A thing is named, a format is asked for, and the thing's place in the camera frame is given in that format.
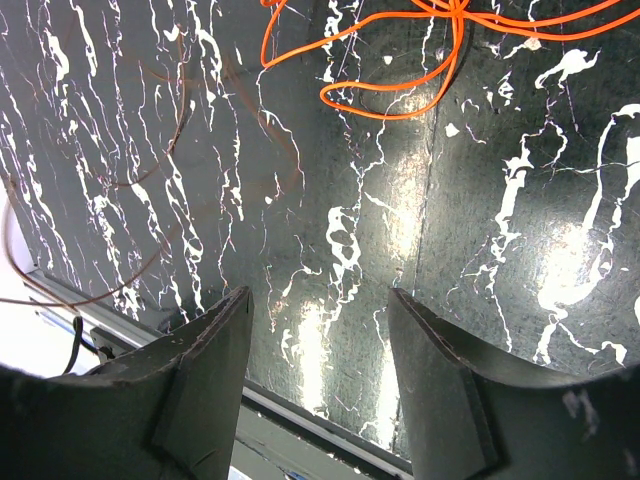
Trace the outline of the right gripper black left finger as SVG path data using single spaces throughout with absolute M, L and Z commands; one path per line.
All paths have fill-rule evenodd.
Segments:
M 5 479 L 224 479 L 251 345 L 239 287 L 83 375 L 1 371 Z

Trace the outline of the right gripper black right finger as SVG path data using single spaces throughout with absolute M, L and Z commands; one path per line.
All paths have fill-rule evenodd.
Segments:
M 639 369 L 578 377 L 508 353 L 409 293 L 388 298 L 417 479 L 635 479 Z

